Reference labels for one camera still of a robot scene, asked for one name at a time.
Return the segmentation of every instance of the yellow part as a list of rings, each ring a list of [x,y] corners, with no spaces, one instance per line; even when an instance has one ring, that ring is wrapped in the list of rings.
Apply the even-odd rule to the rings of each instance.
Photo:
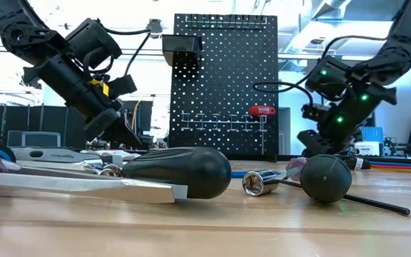
[[[98,81],[96,79],[92,79],[90,83],[93,84],[94,86],[101,86],[103,88],[103,94],[105,94],[108,97],[108,86],[106,83],[102,81]]]

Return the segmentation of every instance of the black screwdriver handle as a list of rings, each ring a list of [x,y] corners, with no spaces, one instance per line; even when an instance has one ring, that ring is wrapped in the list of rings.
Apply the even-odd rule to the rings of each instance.
[[[227,189],[229,160],[208,147],[168,148],[146,153],[125,164],[125,178],[188,186],[188,198],[210,199]]]

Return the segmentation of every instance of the wooden table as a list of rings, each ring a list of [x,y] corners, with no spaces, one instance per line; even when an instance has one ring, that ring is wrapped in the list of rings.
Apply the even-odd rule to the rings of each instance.
[[[285,163],[233,162],[235,171]],[[353,171],[350,193],[411,209],[411,174]],[[164,205],[16,192],[0,197],[0,256],[411,256],[411,217],[280,185]]]

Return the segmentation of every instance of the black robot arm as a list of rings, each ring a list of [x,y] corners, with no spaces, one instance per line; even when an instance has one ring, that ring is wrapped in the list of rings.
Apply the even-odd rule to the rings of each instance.
[[[131,75],[103,82],[91,75],[109,57],[111,64],[121,49],[99,20],[86,19],[66,38],[51,30],[26,0],[0,0],[0,36],[4,48],[33,65],[24,68],[24,83],[42,79],[85,118],[89,141],[103,140],[140,146],[128,125],[126,111],[117,99],[136,90]]]
[[[397,104],[396,88],[384,86],[398,80],[410,68],[411,0],[406,0],[375,57],[350,67],[326,56],[313,69],[305,82],[306,89],[340,103],[304,105],[303,118],[316,121],[318,129],[318,132],[298,134],[309,154],[339,153],[347,149],[359,127],[381,101]]]

